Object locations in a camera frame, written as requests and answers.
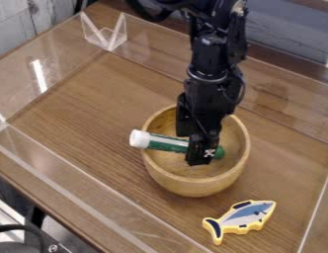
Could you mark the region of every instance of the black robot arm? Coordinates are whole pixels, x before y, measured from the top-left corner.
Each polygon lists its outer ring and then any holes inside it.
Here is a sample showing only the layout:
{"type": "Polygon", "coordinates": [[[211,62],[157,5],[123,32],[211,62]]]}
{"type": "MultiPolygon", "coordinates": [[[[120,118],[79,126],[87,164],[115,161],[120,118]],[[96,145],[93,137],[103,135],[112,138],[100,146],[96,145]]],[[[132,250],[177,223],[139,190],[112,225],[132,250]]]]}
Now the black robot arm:
{"type": "Polygon", "coordinates": [[[137,14],[161,21],[179,10],[189,25],[191,62],[183,93],[176,99],[175,132],[188,136],[184,160],[189,166],[211,162],[223,118],[234,113],[244,95],[236,64],[246,58],[246,0],[152,0],[161,8],[152,15],[139,0],[127,0],[137,14]]]}

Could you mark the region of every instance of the marker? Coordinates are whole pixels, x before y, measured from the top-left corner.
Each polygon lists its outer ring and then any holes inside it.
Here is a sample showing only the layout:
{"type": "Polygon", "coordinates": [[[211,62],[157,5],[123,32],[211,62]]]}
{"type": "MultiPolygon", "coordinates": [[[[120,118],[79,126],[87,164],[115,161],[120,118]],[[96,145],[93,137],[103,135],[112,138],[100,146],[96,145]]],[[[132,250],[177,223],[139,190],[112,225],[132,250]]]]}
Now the marker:
{"type": "MultiPolygon", "coordinates": [[[[185,153],[188,141],[184,139],[149,133],[141,130],[132,130],[129,134],[129,145],[139,148],[147,148],[175,153],[185,153]]],[[[217,146],[213,158],[220,159],[223,155],[224,150],[221,146],[217,146]]]]}

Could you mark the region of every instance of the wooden bowl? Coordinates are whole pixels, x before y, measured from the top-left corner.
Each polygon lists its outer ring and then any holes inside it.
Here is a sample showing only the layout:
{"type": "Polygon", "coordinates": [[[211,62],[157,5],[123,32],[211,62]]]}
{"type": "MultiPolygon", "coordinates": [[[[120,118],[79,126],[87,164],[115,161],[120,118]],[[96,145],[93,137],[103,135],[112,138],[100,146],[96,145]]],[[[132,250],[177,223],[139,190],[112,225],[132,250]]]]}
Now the wooden bowl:
{"type": "MultiPolygon", "coordinates": [[[[248,133],[235,116],[228,116],[221,125],[224,157],[212,160],[209,165],[189,167],[183,154],[141,150],[151,177],[172,193],[185,197],[209,196],[227,188],[242,174],[251,148],[248,133]]],[[[143,130],[175,136],[175,106],[157,111],[148,118],[143,130]]]]}

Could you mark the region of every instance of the toy fish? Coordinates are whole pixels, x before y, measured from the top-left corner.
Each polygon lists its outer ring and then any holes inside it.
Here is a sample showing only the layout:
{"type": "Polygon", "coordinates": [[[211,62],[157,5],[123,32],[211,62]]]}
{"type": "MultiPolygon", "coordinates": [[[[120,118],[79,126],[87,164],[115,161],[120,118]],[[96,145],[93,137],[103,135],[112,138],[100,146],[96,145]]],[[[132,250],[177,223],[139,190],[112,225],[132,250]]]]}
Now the toy fish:
{"type": "Polygon", "coordinates": [[[209,232],[212,242],[220,245],[224,233],[246,234],[250,230],[260,230],[272,215],[275,202],[244,201],[234,204],[217,219],[201,219],[201,227],[209,232]]]}

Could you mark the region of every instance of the white marker cap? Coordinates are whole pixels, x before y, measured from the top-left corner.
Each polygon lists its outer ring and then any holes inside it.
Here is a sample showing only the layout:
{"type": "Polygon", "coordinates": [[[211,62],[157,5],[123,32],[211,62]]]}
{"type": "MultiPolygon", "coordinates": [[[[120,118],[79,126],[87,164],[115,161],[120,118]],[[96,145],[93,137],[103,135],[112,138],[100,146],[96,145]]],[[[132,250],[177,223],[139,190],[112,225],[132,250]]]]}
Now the white marker cap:
{"type": "Polygon", "coordinates": [[[147,148],[151,136],[145,131],[132,130],[129,134],[129,145],[133,147],[147,148]]]}

